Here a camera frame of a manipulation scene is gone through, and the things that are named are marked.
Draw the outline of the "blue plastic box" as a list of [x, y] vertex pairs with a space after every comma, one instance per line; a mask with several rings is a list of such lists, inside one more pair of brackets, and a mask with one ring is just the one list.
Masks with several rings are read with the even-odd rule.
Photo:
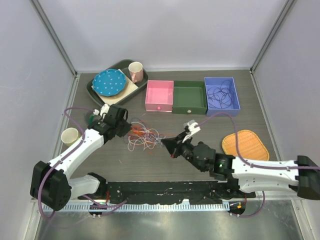
[[224, 112], [236, 117], [240, 110], [236, 84], [233, 77], [205, 77], [207, 116]]

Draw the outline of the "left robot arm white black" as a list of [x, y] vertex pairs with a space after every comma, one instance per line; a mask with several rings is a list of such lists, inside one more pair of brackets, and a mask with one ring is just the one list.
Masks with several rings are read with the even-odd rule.
[[90, 172], [71, 178], [75, 170], [97, 149], [115, 136], [124, 137], [132, 128], [128, 110], [117, 104], [104, 104], [93, 111], [98, 119], [90, 123], [82, 136], [49, 162], [39, 161], [33, 168], [30, 195], [38, 206], [60, 211], [71, 199], [91, 195], [100, 200], [107, 193], [107, 181]]

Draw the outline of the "pink plastic box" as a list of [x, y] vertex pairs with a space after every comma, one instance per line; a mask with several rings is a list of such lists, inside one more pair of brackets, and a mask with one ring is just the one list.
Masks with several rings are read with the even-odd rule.
[[174, 82], [172, 80], [148, 80], [145, 109], [148, 112], [172, 112]]

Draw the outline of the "green plastic box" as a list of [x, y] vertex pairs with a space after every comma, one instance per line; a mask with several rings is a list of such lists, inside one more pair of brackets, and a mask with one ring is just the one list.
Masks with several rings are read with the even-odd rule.
[[207, 109], [204, 81], [174, 81], [173, 114], [205, 115]]

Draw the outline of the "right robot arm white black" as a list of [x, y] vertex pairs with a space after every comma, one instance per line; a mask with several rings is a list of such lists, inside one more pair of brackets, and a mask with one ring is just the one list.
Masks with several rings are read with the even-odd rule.
[[185, 140], [183, 136], [162, 139], [161, 142], [172, 158], [182, 156], [215, 180], [232, 180], [225, 186], [230, 197], [259, 191], [294, 191], [302, 199], [320, 198], [320, 168], [307, 156], [264, 162], [217, 153], [202, 141], [192, 145], [191, 140]]

